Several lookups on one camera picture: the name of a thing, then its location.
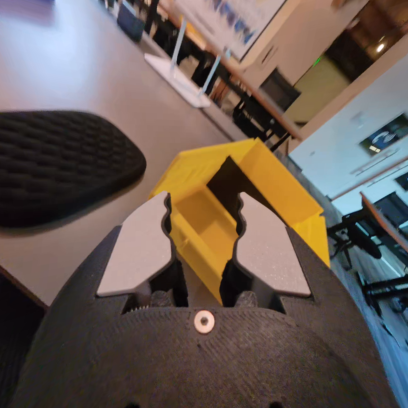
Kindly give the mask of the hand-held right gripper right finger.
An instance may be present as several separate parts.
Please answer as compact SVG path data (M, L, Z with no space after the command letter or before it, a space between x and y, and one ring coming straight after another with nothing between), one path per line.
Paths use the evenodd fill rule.
M281 296L310 298L311 289L283 221L246 192L239 193L237 201L238 237L222 273L222 305L245 303L238 300L243 295L253 298L258 307L283 307Z

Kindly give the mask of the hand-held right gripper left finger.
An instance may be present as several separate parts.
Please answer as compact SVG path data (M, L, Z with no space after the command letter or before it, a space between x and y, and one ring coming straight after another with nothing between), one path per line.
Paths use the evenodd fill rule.
M162 191L136 209L120 231L96 295L130 295L137 307L153 293L172 292L177 307L188 307L188 292L171 233L171 195Z

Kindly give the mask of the yellow plastic bin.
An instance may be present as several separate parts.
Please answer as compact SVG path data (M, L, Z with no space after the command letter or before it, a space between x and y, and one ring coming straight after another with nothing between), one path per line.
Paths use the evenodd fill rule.
M177 251L221 303L222 272L232 257L237 221L207 183L231 156L255 186L249 193L291 227L330 267L323 208L260 139L179 153L149 194L171 195L171 238Z

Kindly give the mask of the black bin divider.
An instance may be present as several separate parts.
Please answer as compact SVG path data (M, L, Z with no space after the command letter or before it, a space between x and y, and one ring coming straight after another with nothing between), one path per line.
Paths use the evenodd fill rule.
M238 195L241 192L249 194L256 190L253 183L231 156L225 159L220 169L212 176L207 183L207 188L235 221L239 218Z

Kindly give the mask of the black office chair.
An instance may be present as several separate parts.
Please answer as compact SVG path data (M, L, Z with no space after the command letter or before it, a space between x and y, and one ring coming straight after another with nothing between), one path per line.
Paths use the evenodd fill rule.
M330 256L330 259L335 258L339 253L344 253L348 263L347 271L353 268L349 254L350 248L358 247L372 258L381 259L381 251L378 246L357 225L360 221L366 221L367 219L367 210L360 209L344 215L341 218L341 222L327 228L327 236L335 241L335 251Z

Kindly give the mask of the black textured pad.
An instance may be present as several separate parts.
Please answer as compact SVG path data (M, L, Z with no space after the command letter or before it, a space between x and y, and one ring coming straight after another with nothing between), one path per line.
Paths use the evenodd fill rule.
M28 229L75 216L139 182L142 151L99 115L0 114L0 225Z

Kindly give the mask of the wooden office desk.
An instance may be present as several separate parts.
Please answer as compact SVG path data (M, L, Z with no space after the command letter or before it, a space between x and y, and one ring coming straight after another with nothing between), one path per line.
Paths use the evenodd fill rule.
M370 213L380 227L389 235L401 248L408 251L408 241L403 236L403 234L394 227L390 221L380 212L380 210L364 195L363 192L360 192L362 205L365 210Z

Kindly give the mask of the black monitor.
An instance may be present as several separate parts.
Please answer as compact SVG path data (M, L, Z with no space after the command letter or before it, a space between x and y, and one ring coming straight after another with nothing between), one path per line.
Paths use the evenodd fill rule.
M288 82L278 67L271 72L259 88L262 89L283 112L286 112L302 94L301 91Z

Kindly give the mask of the white easel stand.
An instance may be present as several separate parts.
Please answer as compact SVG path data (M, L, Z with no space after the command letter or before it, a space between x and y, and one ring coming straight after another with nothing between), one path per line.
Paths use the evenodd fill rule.
M188 79L177 67L177 57L181 49L186 25L187 20L182 18L175 50L171 59L145 53L145 61L193 108L209 108L211 105L210 100L204 95L204 91L199 89L195 83L191 79Z

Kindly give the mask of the small black box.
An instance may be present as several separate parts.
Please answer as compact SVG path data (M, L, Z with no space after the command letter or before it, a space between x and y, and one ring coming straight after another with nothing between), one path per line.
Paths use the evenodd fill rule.
M116 21L119 28L134 43L141 41L145 23L131 2L126 0L121 1Z

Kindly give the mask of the instruction poster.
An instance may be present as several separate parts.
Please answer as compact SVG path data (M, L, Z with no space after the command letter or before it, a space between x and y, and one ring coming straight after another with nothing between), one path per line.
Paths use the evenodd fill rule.
M284 0L179 0L176 7L219 50L241 61Z

